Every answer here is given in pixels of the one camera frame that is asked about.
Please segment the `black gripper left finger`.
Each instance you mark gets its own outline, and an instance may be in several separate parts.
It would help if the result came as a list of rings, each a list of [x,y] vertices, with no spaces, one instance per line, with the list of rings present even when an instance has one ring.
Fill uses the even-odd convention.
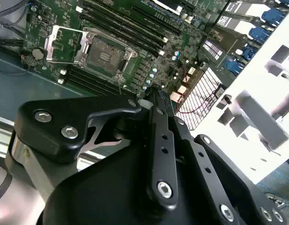
[[[77,173],[80,154],[127,139],[145,144],[145,189],[164,208],[175,207],[177,175],[169,95],[150,87],[142,99],[107,95],[29,101],[15,121],[14,158],[44,197]]]

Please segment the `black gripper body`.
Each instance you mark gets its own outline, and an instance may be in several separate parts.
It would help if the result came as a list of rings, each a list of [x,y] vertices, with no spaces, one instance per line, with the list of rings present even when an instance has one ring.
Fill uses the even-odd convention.
[[[49,197],[44,225],[165,225],[169,185],[134,145],[65,179]]]

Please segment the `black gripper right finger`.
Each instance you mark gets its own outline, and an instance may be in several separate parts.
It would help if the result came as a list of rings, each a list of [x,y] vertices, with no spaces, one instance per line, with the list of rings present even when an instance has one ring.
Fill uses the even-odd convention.
[[[285,225],[286,217],[206,135],[191,136],[161,92],[168,225]]]

